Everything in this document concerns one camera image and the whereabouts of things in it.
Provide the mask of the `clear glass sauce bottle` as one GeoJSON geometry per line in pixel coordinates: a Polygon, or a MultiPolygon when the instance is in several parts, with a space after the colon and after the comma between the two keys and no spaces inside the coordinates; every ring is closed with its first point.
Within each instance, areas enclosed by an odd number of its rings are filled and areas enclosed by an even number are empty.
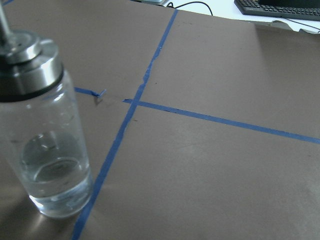
{"type": "Polygon", "coordinates": [[[93,180],[75,90],[52,39],[0,14],[0,157],[45,216],[78,213],[93,180]]]}

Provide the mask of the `black keyboard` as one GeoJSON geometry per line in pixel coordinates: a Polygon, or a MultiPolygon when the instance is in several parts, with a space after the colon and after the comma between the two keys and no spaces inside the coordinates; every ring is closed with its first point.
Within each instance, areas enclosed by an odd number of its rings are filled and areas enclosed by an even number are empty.
{"type": "Polygon", "coordinates": [[[294,7],[267,3],[265,0],[235,0],[234,4],[243,15],[288,18],[297,20],[320,20],[319,7],[294,7]]]}

